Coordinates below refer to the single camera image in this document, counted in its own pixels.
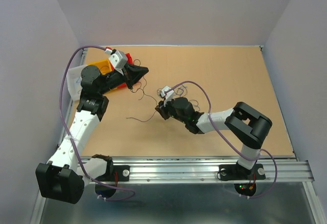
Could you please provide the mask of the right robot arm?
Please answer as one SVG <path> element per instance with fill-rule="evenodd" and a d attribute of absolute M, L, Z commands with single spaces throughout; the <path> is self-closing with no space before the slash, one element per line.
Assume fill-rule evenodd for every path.
<path fill-rule="evenodd" d="M 229 130 L 242 142 L 237 162 L 219 167 L 220 180 L 249 180 L 252 175 L 260 180 L 265 178 L 255 171 L 255 163 L 272 121 L 253 107 L 238 102 L 233 108 L 222 112 L 204 113 L 195 111 L 187 98 L 179 97 L 168 102 L 160 101 L 155 110 L 165 120 L 173 118 L 183 123 L 193 134 Z"/>

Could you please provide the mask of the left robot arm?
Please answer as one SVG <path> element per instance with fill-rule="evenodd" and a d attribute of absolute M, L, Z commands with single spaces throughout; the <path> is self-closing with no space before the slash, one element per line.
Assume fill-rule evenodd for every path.
<path fill-rule="evenodd" d="M 146 67 L 129 63 L 121 72 L 113 70 L 107 74 L 101 74 L 94 65 L 82 69 L 82 91 L 73 123 L 64 126 L 66 136 L 60 146 L 47 163 L 40 163 L 35 170 L 41 196 L 75 204 L 91 182 L 118 190 L 116 184 L 107 185 L 97 179 L 117 178 L 110 156 L 94 155 L 83 163 L 80 153 L 106 112 L 109 100 L 104 94 L 121 84 L 131 89 L 148 71 Z"/>

